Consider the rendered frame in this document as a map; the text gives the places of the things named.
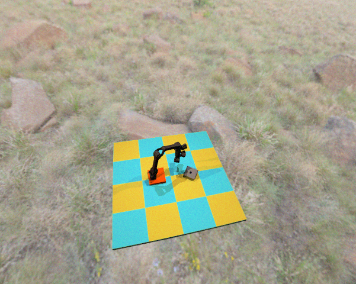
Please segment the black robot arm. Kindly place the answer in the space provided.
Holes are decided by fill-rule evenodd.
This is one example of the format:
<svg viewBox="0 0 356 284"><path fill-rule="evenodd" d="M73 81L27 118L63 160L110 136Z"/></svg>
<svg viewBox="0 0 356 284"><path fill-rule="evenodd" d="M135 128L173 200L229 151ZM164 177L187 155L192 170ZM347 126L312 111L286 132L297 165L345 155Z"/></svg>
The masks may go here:
<svg viewBox="0 0 356 284"><path fill-rule="evenodd" d="M176 153L180 153L180 157L185 157L186 152L185 149L187 149L187 145L183 144L181 145L179 142L176 142L174 144L168 145L168 146L162 146L161 148L156 149L153 152L154 160L153 160L153 166L150 168L149 176L150 180L156 180L156 175L158 173L157 165L158 165L158 160L163 156L164 152L167 150L172 150L174 149ZM159 150L162 150L162 153L160 154ZM183 150L183 151L181 151Z"/></svg>

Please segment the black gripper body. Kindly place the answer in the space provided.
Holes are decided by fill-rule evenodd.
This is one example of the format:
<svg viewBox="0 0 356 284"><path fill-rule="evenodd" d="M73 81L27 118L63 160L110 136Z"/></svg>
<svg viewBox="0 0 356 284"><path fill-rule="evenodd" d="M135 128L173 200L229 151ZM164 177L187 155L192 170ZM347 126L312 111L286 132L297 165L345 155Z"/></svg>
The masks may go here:
<svg viewBox="0 0 356 284"><path fill-rule="evenodd" d="M181 152L180 152L181 153ZM179 156L180 156L180 153L176 153L175 152L175 156L176 156L176 158L174 158L174 162L176 162L176 163L179 163Z"/></svg>

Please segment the grey sloped panel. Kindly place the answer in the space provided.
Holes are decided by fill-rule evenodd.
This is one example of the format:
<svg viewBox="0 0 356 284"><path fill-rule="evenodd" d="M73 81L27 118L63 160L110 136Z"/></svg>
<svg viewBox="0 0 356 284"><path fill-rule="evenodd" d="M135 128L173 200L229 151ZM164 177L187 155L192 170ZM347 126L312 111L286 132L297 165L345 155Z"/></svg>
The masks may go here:
<svg viewBox="0 0 356 284"><path fill-rule="evenodd" d="M198 173L197 169L187 166L184 175L188 176L189 178L195 179Z"/></svg>

